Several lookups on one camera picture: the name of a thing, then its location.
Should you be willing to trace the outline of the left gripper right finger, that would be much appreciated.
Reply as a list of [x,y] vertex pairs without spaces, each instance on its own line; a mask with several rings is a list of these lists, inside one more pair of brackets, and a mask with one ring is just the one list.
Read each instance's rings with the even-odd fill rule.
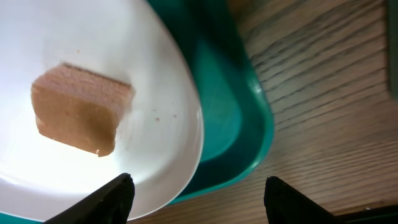
[[264,206],[269,224],[341,224],[342,221],[282,179],[268,177]]

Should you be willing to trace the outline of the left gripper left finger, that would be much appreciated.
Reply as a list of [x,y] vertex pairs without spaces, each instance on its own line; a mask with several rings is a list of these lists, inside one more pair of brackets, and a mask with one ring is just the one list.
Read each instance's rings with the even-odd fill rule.
[[131,175],[123,173],[44,224],[125,224],[134,196]]

